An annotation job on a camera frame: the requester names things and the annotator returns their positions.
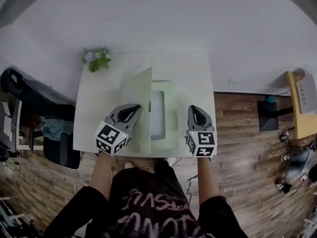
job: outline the desk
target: desk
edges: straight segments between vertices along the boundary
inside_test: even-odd
[[[91,73],[84,66],[79,85],[75,123],[74,150],[98,153],[94,133],[99,123],[121,105],[120,88],[124,81],[153,67],[153,80],[171,80],[178,97],[179,149],[133,153],[125,147],[117,156],[166,158],[192,157],[185,143],[187,112],[190,105],[204,109],[216,127],[211,71],[206,53],[185,51],[150,51],[115,54],[109,70]]]
[[[295,137],[297,139],[317,133],[317,114],[302,114],[296,88],[297,74],[287,72],[287,81],[292,94]]]

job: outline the black stand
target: black stand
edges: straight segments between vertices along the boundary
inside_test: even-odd
[[[258,101],[260,131],[278,130],[278,117],[293,113],[293,107],[276,109],[276,103]]]

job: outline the white wall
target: white wall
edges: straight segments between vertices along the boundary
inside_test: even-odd
[[[290,0],[37,0],[0,40],[7,61],[73,99],[82,47],[206,51],[215,91],[281,93],[285,71],[317,64],[317,27]]]

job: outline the white table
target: white table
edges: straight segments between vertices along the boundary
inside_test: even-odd
[[[153,80],[171,80],[178,97],[179,149],[151,154],[133,153],[128,147],[117,156],[192,157],[185,143],[187,112],[190,105],[205,110],[216,127],[211,70],[206,53],[187,51],[148,51],[112,55],[109,70],[95,73],[84,66],[81,76],[74,124],[74,150],[98,153],[94,133],[99,123],[121,105],[120,87],[137,73],[153,67]]]

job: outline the shoe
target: shoe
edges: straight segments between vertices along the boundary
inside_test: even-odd
[[[285,162],[288,161],[290,158],[290,154],[289,153],[285,153],[281,156],[281,161]]]
[[[166,158],[165,161],[168,162],[168,165],[170,167],[173,167],[175,165],[175,162],[176,162],[176,158]]]
[[[134,165],[132,164],[132,162],[126,162],[124,164],[124,169],[131,169],[134,168]]]

